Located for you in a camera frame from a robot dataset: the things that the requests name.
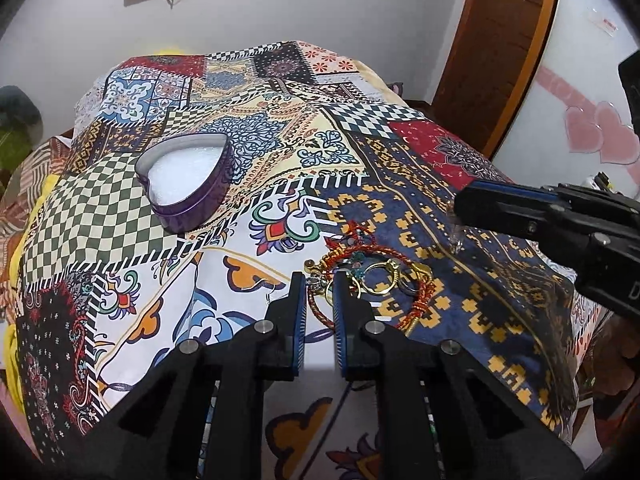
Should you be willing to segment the purple heart-shaped tin box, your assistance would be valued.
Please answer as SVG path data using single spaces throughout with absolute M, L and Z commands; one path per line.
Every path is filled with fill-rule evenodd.
M 173 136 L 145 150 L 134 171 L 160 225 L 174 234 L 194 230 L 229 191 L 233 154 L 224 133 Z

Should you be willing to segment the white sliding wardrobe door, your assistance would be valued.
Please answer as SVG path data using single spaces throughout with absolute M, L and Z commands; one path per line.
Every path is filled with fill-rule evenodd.
M 534 81 L 494 157 L 513 181 L 583 184 L 599 172 L 639 195 L 639 139 L 618 66 L 639 35 L 614 0 L 559 0 Z

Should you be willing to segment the yellow cloth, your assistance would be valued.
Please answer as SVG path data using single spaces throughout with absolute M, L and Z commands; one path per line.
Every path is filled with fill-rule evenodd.
M 9 291 L 17 292 L 18 280 L 21 277 L 22 272 L 22 260 L 25 252 L 26 240 L 29 231 L 32 229 L 40 209 L 46 202 L 46 199 L 51 194 L 55 185 L 58 184 L 60 176 L 58 174 L 48 174 L 44 179 L 40 195 L 38 196 L 34 208 L 29 214 L 26 228 L 17 243 L 14 253 L 9 260 Z M 17 363 L 17 329 L 15 322 L 9 322 L 9 326 L 4 332 L 2 338 L 2 356 L 6 363 L 6 388 L 9 391 L 9 397 L 21 414 L 25 414 L 24 396 L 22 390 L 22 383 L 20 372 L 18 371 Z

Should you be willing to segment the colourful patchwork bed cover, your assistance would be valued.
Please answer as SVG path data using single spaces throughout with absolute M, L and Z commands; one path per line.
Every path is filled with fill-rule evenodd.
M 134 162 L 201 132 L 231 141 L 229 194 L 201 226 L 171 234 Z M 560 440 L 572 437 L 597 307 L 532 243 L 474 231 L 452 250 L 454 191 L 497 170 L 363 65 L 299 41 L 130 58 L 80 101 L 72 150 L 89 181 L 87 255 L 47 292 L 15 300 L 26 419 L 46 464 L 69 458 L 181 341 L 218 344 L 257 320 L 352 223 L 435 273 L 430 306 L 414 315 L 382 269 L 352 258 L 380 315 L 418 341 L 457 338 Z

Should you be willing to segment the striped orange blanket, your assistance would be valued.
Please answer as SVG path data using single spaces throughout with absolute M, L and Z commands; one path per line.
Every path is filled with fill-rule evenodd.
M 52 136 L 38 146 L 12 174 L 1 199 L 1 302 L 20 298 L 23 292 L 47 292 L 66 275 L 70 264 L 85 256 L 88 228 L 81 224 L 86 212 L 89 183 L 84 168 L 76 164 L 72 141 Z M 9 260 L 20 241 L 48 174 L 60 180 L 46 199 L 29 231 L 17 292 L 9 291 Z

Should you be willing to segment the green patterned covered stand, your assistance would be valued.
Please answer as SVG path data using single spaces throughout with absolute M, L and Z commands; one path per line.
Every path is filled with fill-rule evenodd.
M 0 169 L 2 174 L 12 174 L 32 152 L 29 128 L 24 125 L 2 126 L 0 131 Z

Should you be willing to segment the yellow object behind bed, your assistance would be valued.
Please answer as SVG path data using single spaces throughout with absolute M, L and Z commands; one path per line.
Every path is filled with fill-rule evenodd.
M 181 56 L 181 55 L 190 55 L 188 51 L 183 51 L 180 49 L 162 49 L 154 51 L 153 56 Z

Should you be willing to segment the grey stuffed cushion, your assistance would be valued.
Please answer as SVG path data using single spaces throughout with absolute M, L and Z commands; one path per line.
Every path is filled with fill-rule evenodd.
M 17 86 L 0 88 L 1 129 L 24 129 L 41 122 L 41 114 L 28 95 Z

